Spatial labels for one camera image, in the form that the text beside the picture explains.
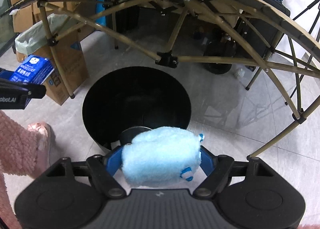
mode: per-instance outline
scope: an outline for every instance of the blue carton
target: blue carton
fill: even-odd
[[[10,81],[42,84],[53,72],[53,66],[49,59],[36,55],[30,55],[11,75]]]

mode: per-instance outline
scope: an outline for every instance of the light blue plush toy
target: light blue plush toy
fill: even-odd
[[[137,135],[122,150],[122,171],[132,187],[159,187],[191,181],[201,163],[204,135],[160,127]]]

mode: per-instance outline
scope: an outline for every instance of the pink fuzzy pants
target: pink fuzzy pants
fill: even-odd
[[[33,172],[37,132],[30,132],[0,110],[0,217],[9,229],[21,229],[10,206],[3,173],[19,176]]]

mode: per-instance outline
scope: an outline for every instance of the black bin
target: black bin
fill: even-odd
[[[150,67],[125,67],[100,78],[82,106],[84,126],[102,150],[111,150],[124,130],[133,126],[186,129],[190,98],[169,74]]]

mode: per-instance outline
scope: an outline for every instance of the pink shoe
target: pink shoe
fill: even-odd
[[[36,179],[50,167],[49,148],[51,131],[50,126],[44,122],[29,124],[28,130],[39,132],[36,164],[33,173],[29,175],[31,178]]]

